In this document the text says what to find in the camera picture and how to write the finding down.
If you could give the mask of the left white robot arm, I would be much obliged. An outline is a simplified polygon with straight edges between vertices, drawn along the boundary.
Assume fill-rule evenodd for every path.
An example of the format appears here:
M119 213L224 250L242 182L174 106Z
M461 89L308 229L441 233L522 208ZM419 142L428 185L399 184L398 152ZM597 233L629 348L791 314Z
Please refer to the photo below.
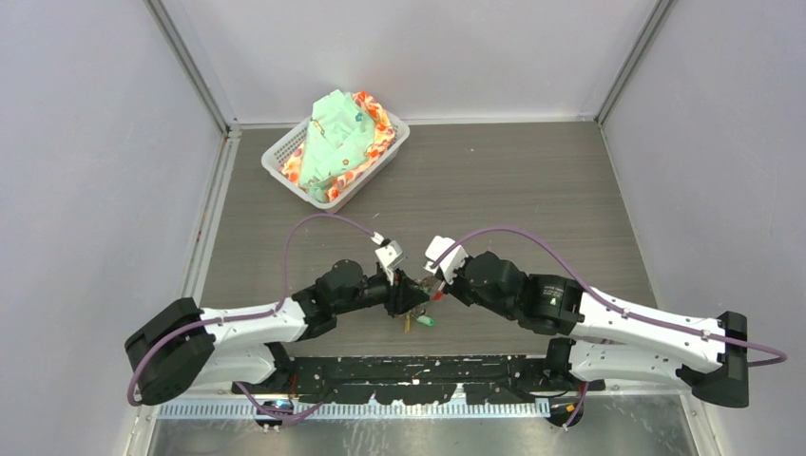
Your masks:
M182 297L125 341L132 368L126 399L132 406L155 406L191 388L224 382L279 393L292 378L281 344L320 337L341 314L380 306L399 316L429 299L401 269L387 273L378 267L365 275L352 260L338 261L312 285L269 304L211 309Z

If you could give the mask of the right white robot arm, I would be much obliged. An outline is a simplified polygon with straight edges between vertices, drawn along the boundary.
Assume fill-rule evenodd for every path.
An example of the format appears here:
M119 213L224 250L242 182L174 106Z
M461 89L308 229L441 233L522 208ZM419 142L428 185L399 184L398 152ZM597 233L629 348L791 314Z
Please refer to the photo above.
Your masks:
M444 280L448 295L550 336L542 373L556 390L575 382L636 380L688 388L716 406L749 405L746 350L722 340L746 341L741 313L668 313L560 275L526 274L492 252L470 256L458 249L426 259L426 271Z

